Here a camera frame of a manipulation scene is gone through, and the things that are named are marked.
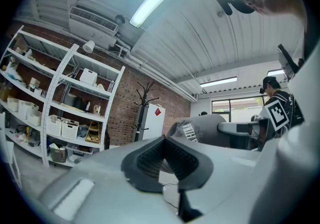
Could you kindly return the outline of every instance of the white metal shelving unit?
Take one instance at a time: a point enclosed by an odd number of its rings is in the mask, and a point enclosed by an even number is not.
[[[43,66],[42,64],[33,61],[25,56],[22,56],[21,54],[17,53],[13,49],[10,48],[13,40],[17,37],[17,35],[21,35],[23,39],[25,40],[26,44],[29,48],[32,50],[36,50],[44,55],[47,55],[51,58],[54,58],[56,60],[60,61],[60,64],[56,71],[49,69],[48,67]],[[0,74],[8,80],[11,84],[13,84],[15,87],[19,88],[20,90],[24,91],[25,93],[29,94],[30,96],[34,97],[35,99],[40,100],[43,102],[43,109],[42,109],[42,117],[41,117],[41,125],[40,126],[34,126],[33,124],[29,123],[27,120],[23,119],[18,115],[18,112],[14,112],[8,108],[8,104],[6,102],[3,102],[0,100],[0,104],[6,108],[13,116],[15,116],[17,119],[21,120],[25,124],[33,127],[34,129],[40,131],[40,146],[39,147],[30,147],[25,142],[20,142],[15,134],[13,133],[11,128],[6,129],[5,133],[6,135],[13,140],[15,143],[23,147],[24,149],[28,150],[29,152],[42,157],[43,164],[45,166],[49,166],[49,161],[54,162],[51,158],[51,155],[47,154],[47,135],[52,136],[55,138],[58,138],[62,141],[66,141],[68,143],[78,144],[82,146],[88,146],[93,148],[99,148],[100,151],[104,150],[104,139],[105,139],[105,133],[107,128],[107,121],[110,113],[110,108],[117,90],[117,87],[119,85],[119,82],[121,80],[122,74],[124,72],[125,67],[123,66],[121,70],[116,70],[112,67],[109,67],[106,64],[103,64],[97,60],[94,60],[88,56],[82,55],[80,53],[77,53],[79,46],[74,44],[71,48],[66,48],[64,46],[58,45],[54,42],[51,42],[49,40],[46,40],[44,38],[35,36],[33,34],[30,34],[28,32],[23,31],[23,26],[17,31],[17,33],[14,35],[13,39],[9,43],[6,52],[3,54],[0,63],[2,63],[2,60],[4,57],[12,55],[14,56],[19,62],[21,62],[23,65],[27,66],[28,68],[35,70],[39,73],[41,73],[44,76],[47,76],[51,78],[51,83],[49,86],[49,89],[47,91],[46,97],[41,97],[39,95],[35,95],[33,92],[28,90],[25,85],[20,83],[19,81],[13,79],[7,72],[0,71]],[[97,87],[93,87],[90,85],[87,85],[85,83],[82,83],[74,78],[68,77],[67,75],[63,75],[63,71],[65,70],[67,65],[71,66],[78,66],[79,69],[88,68],[98,74],[98,77],[105,79],[107,81],[114,81],[114,87],[112,89],[112,92],[109,93],[107,91],[103,91],[98,89]],[[67,106],[61,105],[59,102],[53,101],[53,95],[55,93],[56,87],[59,86],[61,83],[69,84],[71,87],[74,87],[80,91],[86,92],[91,95],[95,95],[104,99],[108,99],[108,104],[104,113],[104,116],[97,116],[92,113],[85,113],[85,112],[79,112],[73,108],[69,108]],[[59,110],[62,110],[64,112],[69,112],[71,114],[84,117],[90,120],[96,120],[99,122],[102,122],[102,129],[101,129],[101,136],[100,136],[100,143],[92,143],[92,142],[86,142],[84,138],[77,137],[76,140],[70,140],[63,138],[62,136],[53,136],[50,134],[47,134],[46,131],[46,118],[49,116],[50,108],[56,108]],[[61,165],[72,167],[74,166],[74,163],[70,162],[67,158],[67,161],[65,163],[58,163]]]

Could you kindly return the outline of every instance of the window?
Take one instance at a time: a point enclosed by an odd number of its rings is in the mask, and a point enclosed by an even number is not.
[[[226,122],[230,121],[230,105],[229,100],[227,101],[213,101],[212,102],[212,113],[219,114]]]
[[[264,106],[260,96],[231,100],[230,104],[232,122],[250,122],[251,117],[259,114]]]
[[[257,96],[212,101],[212,113],[221,115],[227,122],[250,122],[253,115],[262,111],[268,99],[268,96]]]

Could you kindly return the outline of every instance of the ceiling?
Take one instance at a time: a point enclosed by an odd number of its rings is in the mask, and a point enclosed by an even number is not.
[[[72,5],[109,19],[121,14],[125,24],[119,26],[118,36],[132,46],[130,55],[167,78],[171,89],[190,95],[258,86],[269,70],[280,68],[280,43],[293,57],[301,56],[303,27],[293,16],[242,14],[235,9],[227,16],[216,0],[165,0],[138,29],[129,20],[142,2],[24,0],[16,19],[68,31]],[[204,91],[200,87],[200,83],[233,76],[237,82]]]

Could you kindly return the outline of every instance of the gray floor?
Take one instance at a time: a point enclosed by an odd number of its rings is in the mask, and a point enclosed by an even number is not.
[[[17,145],[14,146],[14,153],[21,172],[22,189],[30,197],[37,198],[51,182],[69,170],[69,168],[60,165],[45,167],[42,159]],[[159,182],[164,184],[164,199],[175,206],[168,204],[168,207],[176,213],[176,208],[179,205],[178,186],[175,185],[178,183],[177,178],[175,175],[160,172]]]
[[[22,189],[32,197],[37,198],[45,187],[69,170],[64,166],[45,167],[41,158],[17,145],[14,146],[14,153],[21,172]]]

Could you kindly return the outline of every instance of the air vent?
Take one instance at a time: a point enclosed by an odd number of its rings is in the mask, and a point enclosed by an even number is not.
[[[78,8],[75,6],[72,6],[70,8],[69,14],[71,16],[75,16],[77,18],[80,18],[81,20],[84,20],[89,23],[93,23],[95,25],[98,25],[109,32],[111,32],[113,35],[115,35],[118,31],[118,25],[102,16],[96,15],[92,12],[89,12],[87,10],[84,10],[82,8]]]

